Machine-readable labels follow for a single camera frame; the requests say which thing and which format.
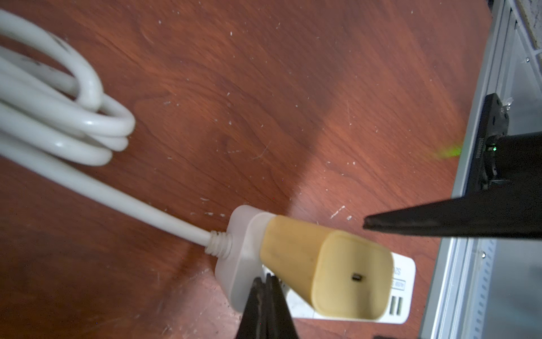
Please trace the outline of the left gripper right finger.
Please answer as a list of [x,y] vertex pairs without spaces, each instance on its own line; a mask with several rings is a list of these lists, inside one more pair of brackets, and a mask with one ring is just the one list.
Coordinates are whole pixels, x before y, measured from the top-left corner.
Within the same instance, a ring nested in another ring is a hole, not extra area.
[[422,237],[541,238],[541,178],[364,218],[375,232]]

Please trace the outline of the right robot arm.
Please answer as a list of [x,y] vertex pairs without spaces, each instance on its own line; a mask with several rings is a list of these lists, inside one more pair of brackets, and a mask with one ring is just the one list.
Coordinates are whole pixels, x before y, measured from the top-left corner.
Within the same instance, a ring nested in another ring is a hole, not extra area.
[[488,188],[541,176],[541,132],[490,137],[484,167]]

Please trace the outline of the white power strip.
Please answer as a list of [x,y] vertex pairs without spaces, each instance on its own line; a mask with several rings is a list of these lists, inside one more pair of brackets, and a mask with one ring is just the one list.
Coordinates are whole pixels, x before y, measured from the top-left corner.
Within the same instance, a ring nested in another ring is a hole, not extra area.
[[[224,292],[230,307],[238,313],[244,311],[252,282],[265,278],[271,271],[259,258],[261,244],[267,223],[274,214],[252,206],[243,205],[231,214],[227,227],[230,252],[219,258],[215,277]],[[394,275],[392,289],[384,314],[376,323],[403,324],[410,315],[416,275],[416,264],[412,258],[394,253]]]

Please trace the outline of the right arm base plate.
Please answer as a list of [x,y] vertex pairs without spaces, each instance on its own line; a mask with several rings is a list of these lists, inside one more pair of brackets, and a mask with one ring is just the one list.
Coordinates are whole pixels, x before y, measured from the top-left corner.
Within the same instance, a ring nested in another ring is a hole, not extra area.
[[464,194],[485,191],[497,179],[495,155],[496,142],[508,135],[509,115],[497,93],[484,98],[478,128],[475,133],[474,149],[470,156],[467,186]]

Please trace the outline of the yellow charger plug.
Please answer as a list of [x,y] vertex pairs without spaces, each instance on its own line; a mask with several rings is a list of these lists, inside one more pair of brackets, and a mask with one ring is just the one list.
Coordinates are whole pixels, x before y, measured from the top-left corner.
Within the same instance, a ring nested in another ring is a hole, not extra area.
[[387,309],[392,252],[355,234],[275,216],[260,259],[323,316],[374,320]]

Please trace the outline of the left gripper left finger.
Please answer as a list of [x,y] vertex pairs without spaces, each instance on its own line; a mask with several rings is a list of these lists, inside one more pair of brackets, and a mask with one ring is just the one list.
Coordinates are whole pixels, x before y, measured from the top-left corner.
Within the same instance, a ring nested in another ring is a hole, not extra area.
[[254,279],[236,338],[299,338],[276,276]]

